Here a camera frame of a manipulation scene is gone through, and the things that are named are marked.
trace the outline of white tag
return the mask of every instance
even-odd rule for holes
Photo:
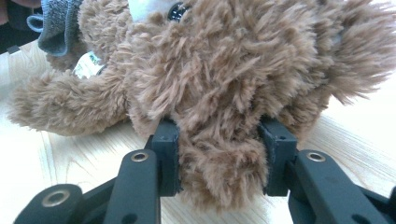
[[[128,0],[134,22],[145,21],[154,12],[167,13],[179,0]]]
[[[91,76],[98,76],[104,67],[104,64],[100,64],[100,59],[90,51],[81,56],[73,73],[79,78],[89,78]]]

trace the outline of light wood surface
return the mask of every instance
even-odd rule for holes
[[[59,183],[84,192],[114,177],[130,150],[146,139],[129,122],[88,136],[63,137],[36,132],[7,120],[10,92],[29,76],[49,67],[36,42],[0,55],[0,223],[14,218],[41,190]],[[305,148],[332,155],[361,186],[389,196],[396,185],[396,76],[382,84],[371,100],[342,106],[331,101]],[[291,223],[287,198],[260,197],[244,212],[197,214],[178,197],[162,199],[163,223]]]

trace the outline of plush toy head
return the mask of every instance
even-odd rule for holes
[[[186,0],[171,21],[165,9],[174,1],[153,11],[150,2],[138,10],[139,2],[130,0],[130,11],[126,0],[85,0],[80,41],[106,68],[83,79],[71,70],[32,78],[16,90],[9,117],[65,135],[129,117],[142,136],[169,117],[180,129],[181,194],[201,209],[238,209],[262,193],[261,116],[302,140],[331,95],[348,103],[395,67],[396,14],[388,5]],[[134,21],[139,11],[147,13]]]

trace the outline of stuffed animal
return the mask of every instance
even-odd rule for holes
[[[148,137],[169,117],[180,130],[182,198],[203,210],[241,209],[267,183],[262,116],[304,141],[331,96],[348,104],[396,65],[387,4],[180,2],[84,0],[78,42],[14,92],[9,118],[62,135],[129,118]],[[99,75],[73,70],[85,50],[105,66]]]

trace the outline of teddy bear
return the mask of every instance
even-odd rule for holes
[[[301,143],[331,96],[343,104],[366,97],[396,65],[389,4],[139,2],[83,0],[78,42],[13,92],[8,117],[61,135],[129,119],[142,137],[168,117],[179,128],[180,196],[201,210],[242,209],[262,194],[261,117],[278,119]],[[79,77],[73,68],[87,50],[104,68]]]

